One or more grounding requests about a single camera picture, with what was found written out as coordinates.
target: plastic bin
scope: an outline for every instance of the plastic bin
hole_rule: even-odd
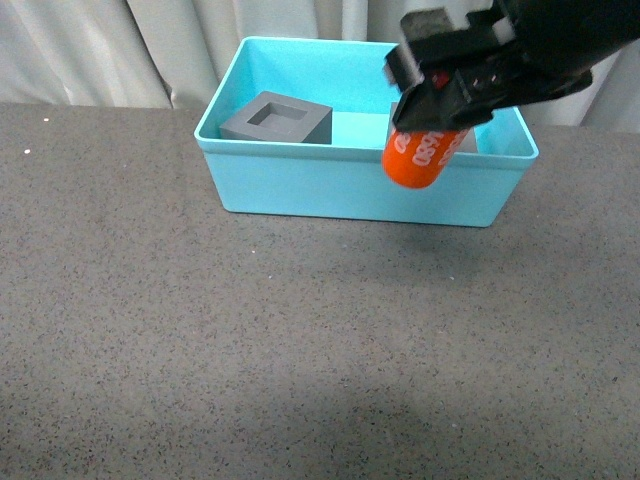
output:
[[[489,226],[538,149],[516,108],[476,127],[479,153],[457,153],[427,189],[387,178],[380,163],[399,93],[382,68],[388,43],[246,38],[195,137],[225,209]],[[331,145],[222,140],[220,125],[268,90],[333,107]]]

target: curtain fold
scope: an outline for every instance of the curtain fold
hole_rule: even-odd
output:
[[[0,101],[202,108],[246,36],[396,42],[408,11],[446,7],[463,27],[491,1],[5,0]],[[597,65],[590,89],[523,114],[639,132],[638,45]]]

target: gray table surface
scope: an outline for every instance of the gray table surface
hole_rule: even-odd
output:
[[[200,115],[0,105],[0,477],[640,476],[640,136],[474,229],[230,214]]]

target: orange cylinder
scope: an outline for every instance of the orange cylinder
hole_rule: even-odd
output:
[[[403,187],[428,187],[438,178],[468,131],[403,133],[394,129],[382,154],[382,168],[391,180]]]

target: gray cube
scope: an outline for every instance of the gray cube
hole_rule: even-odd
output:
[[[226,140],[331,144],[333,109],[262,92],[220,126]]]

